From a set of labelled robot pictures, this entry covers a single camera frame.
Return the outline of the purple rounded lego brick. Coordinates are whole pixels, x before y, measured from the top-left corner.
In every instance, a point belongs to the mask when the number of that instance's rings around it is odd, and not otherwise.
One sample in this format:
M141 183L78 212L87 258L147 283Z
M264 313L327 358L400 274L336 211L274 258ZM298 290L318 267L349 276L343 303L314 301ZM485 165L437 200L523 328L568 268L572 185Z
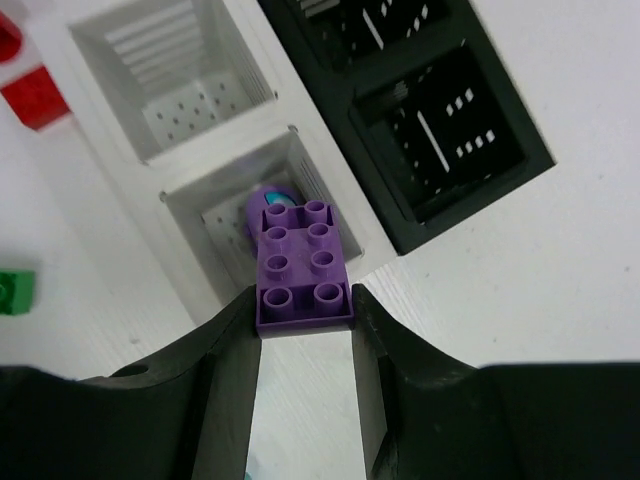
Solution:
M256 330L261 338L351 330L351 286L333 207L273 204L258 222Z

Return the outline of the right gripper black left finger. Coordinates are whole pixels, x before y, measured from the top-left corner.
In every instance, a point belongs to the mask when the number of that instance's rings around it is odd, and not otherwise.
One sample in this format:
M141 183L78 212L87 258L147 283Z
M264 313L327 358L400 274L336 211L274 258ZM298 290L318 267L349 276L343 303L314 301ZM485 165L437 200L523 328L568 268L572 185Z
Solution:
M261 358L256 294L109 376L1 370L5 479L241 479Z

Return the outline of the dark green lego brick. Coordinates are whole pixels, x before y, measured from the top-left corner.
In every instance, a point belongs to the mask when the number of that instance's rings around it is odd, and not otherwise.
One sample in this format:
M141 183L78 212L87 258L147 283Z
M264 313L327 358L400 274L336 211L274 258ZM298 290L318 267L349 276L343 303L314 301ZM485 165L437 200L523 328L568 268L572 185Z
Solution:
M31 270L1 270L2 316L18 316L30 312L34 303L35 279L35 272Z

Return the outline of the red rectangular lego brick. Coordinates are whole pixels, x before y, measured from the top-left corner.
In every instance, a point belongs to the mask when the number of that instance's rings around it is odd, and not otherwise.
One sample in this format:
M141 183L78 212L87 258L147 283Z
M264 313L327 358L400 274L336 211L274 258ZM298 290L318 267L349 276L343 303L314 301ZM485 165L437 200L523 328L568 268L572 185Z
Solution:
M1 88L21 123L39 131L71 112L45 66L39 66Z

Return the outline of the red heart-shaped lego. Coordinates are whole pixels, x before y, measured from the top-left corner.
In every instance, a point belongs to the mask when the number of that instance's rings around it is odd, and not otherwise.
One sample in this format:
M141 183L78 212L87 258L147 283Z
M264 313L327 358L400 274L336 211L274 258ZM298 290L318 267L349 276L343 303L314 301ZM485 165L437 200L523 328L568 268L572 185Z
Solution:
M20 52L23 43L21 30L3 12L0 12L0 62L12 61Z

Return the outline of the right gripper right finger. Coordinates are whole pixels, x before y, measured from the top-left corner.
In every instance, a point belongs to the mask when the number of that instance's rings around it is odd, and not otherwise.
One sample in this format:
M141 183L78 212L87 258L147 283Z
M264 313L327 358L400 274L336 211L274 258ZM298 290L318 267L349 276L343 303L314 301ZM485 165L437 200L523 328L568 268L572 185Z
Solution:
M353 363L370 479L635 479L639 367L475 368L353 288Z

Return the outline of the black two-compartment container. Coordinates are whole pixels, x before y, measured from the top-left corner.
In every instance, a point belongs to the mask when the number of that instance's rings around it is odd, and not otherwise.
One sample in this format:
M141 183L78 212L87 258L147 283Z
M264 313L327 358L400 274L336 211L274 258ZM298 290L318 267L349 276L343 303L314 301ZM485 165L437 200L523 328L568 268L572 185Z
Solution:
M469 2L261 7L397 253L553 166Z

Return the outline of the white two-compartment container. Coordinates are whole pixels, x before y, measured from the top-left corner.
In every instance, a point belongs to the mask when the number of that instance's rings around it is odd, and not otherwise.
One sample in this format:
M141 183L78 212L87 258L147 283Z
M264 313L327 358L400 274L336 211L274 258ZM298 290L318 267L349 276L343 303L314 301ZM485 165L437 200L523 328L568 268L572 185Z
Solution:
M395 257L255 1L56 1L29 24L98 164L195 323L255 278L245 204L331 203L351 279Z

